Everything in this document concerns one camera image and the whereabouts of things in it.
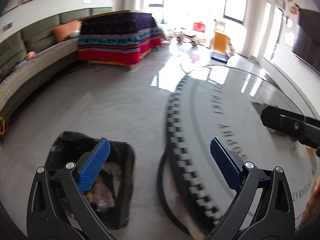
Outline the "person's right hand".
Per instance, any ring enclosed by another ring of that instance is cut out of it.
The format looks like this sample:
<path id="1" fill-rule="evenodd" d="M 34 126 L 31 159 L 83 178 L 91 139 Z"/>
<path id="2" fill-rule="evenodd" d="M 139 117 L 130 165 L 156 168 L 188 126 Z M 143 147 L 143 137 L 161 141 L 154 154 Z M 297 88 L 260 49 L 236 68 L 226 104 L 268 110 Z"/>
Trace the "person's right hand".
<path id="1" fill-rule="evenodd" d="M 300 227 L 304 227 L 314 216 L 316 211 L 319 209 L 319 192 L 320 192 L 320 177 L 317 177 L 313 188 L 311 190 L 310 198 L 306 204 L 306 209 L 303 213 Z"/>

